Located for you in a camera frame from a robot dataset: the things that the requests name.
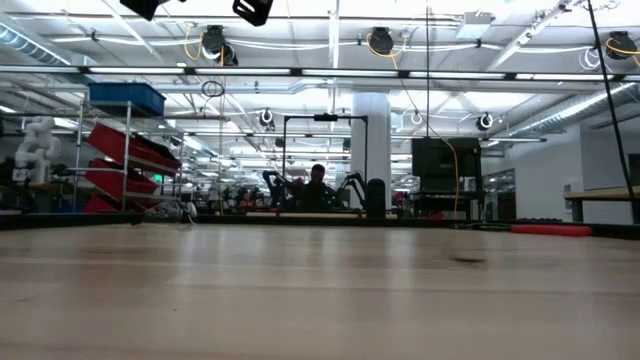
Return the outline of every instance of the wall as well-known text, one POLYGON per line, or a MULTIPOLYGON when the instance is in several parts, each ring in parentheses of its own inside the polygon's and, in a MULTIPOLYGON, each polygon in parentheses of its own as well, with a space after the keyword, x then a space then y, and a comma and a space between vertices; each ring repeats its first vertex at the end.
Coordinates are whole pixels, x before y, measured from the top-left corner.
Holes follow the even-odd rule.
MULTIPOLYGON (((592 130, 594 123, 610 120, 606 114, 581 123, 582 166, 586 190, 626 186, 613 127, 592 130)), ((620 124, 625 160, 640 153, 640 118, 620 124)), ((633 224, 631 204, 622 202, 585 202, 585 222, 633 224)))
POLYGON ((504 159, 483 159, 485 175, 515 169, 518 218, 572 220, 563 194, 565 184, 583 190, 580 126, 566 131, 547 135, 545 143, 514 145, 504 159))

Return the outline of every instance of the blue bin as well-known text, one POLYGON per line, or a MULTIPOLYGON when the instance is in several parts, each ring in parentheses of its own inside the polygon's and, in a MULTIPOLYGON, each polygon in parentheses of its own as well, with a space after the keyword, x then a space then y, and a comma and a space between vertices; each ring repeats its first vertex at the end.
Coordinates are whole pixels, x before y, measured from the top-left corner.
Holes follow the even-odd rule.
POLYGON ((127 102, 131 101, 134 117, 164 116, 165 97, 145 83, 91 83, 89 99, 109 115, 126 116, 127 102))

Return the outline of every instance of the table surface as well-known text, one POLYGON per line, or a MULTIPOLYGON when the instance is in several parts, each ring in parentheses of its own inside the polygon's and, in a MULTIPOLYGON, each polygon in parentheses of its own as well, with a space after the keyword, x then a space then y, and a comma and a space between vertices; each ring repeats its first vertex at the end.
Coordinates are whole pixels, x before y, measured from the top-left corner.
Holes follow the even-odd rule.
MULTIPOLYGON (((634 194, 640 194, 640 186, 633 187, 634 194)), ((564 196, 567 200, 579 200, 581 198, 602 198, 602 199, 628 199, 629 189, 626 187, 587 190, 579 193, 567 193, 564 196)))
POLYGON ((151 224, 1 232, 0 358, 635 360, 639 272, 640 242, 597 238, 151 224))

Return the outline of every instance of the pillar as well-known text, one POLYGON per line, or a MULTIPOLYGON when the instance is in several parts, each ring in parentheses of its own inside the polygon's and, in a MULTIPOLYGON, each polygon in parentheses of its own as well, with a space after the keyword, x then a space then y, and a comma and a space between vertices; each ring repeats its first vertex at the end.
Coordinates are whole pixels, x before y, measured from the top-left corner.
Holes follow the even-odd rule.
MULTIPOLYGON (((351 106, 353 116, 369 117, 369 149, 367 179, 381 179, 387 191, 387 209, 391 208, 391 108, 387 93, 354 93, 351 106)), ((365 124, 351 121, 351 172, 365 170, 365 124)), ((351 206, 359 208, 357 196, 352 192, 351 206)))

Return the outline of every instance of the screen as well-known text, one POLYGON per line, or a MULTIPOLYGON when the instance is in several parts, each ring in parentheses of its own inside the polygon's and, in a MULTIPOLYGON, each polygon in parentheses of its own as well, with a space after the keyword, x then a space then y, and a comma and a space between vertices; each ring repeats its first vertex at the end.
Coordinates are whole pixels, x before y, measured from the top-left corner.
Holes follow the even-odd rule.
MULTIPOLYGON (((476 138, 448 139, 458 157, 458 175, 476 176, 480 171, 480 141, 476 138)), ((411 141, 412 173, 420 177, 455 177, 455 161, 451 148, 441 139, 424 138, 411 141)))

